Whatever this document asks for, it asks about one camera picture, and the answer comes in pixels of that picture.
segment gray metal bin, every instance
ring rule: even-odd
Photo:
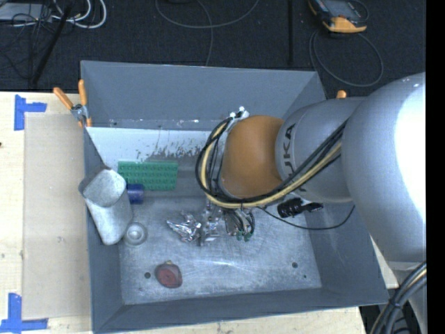
[[[315,72],[82,61],[81,78],[93,121],[84,130],[86,175],[101,166],[116,168],[121,159],[179,164],[175,190],[146,191],[143,204],[132,205],[134,221],[147,229],[144,244],[104,245],[87,214],[94,332],[387,302],[371,238],[356,210],[340,228],[318,232],[258,210],[251,241],[227,235],[208,246],[180,241],[165,222],[205,204],[194,162],[209,132],[241,105],[251,115],[285,118],[324,100]],[[325,205],[298,221],[330,226],[352,206]],[[153,276],[167,260],[181,268],[179,288],[162,287]]]

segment black connector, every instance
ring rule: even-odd
[[[278,214],[282,218],[288,218],[290,216],[294,217],[295,215],[299,215],[303,212],[311,213],[323,208],[323,204],[316,202],[307,203],[305,205],[302,205],[302,203],[303,201],[301,198],[289,199],[277,206]]]

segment black floor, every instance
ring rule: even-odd
[[[48,4],[50,0],[13,1]],[[316,69],[327,97],[335,97],[340,89],[351,96],[367,96],[395,79],[424,72],[426,0],[359,1],[369,12],[365,32],[332,38],[307,0],[104,0],[105,24],[98,29],[66,24],[46,64],[42,59],[59,22],[12,27],[11,21],[3,21],[0,90],[50,91],[60,86],[76,92],[81,60]],[[63,8],[70,0],[57,2]],[[94,20],[88,20],[92,24],[102,16],[98,1],[93,8]],[[73,12],[85,9],[85,0],[77,0]],[[184,25],[208,27],[211,21],[223,26],[190,28],[166,17]],[[309,43],[314,33],[313,64]]]

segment wooden table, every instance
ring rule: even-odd
[[[21,131],[14,131],[16,94],[27,103],[47,104],[44,113],[25,114]],[[68,96],[79,103],[79,95]],[[39,333],[91,331],[86,226],[78,213],[84,208],[77,193],[77,180],[83,178],[81,140],[76,120],[54,94],[0,92],[0,319],[7,316],[8,293],[19,294],[22,319],[49,318],[48,329]],[[37,147],[44,157],[34,162]],[[33,196],[55,192],[51,184],[72,191],[59,192],[54,202],[30,203]],[[388,287],[396,287],[379,252],[378,260]],[[346,308],[144,333],[365,334],[365,330],[359,309]]]

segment red object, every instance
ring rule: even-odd
[[[167,288],[178,288],[182,285],[182,275],[179,267],[171,262],[160,264],[154,270],[156,279]]]

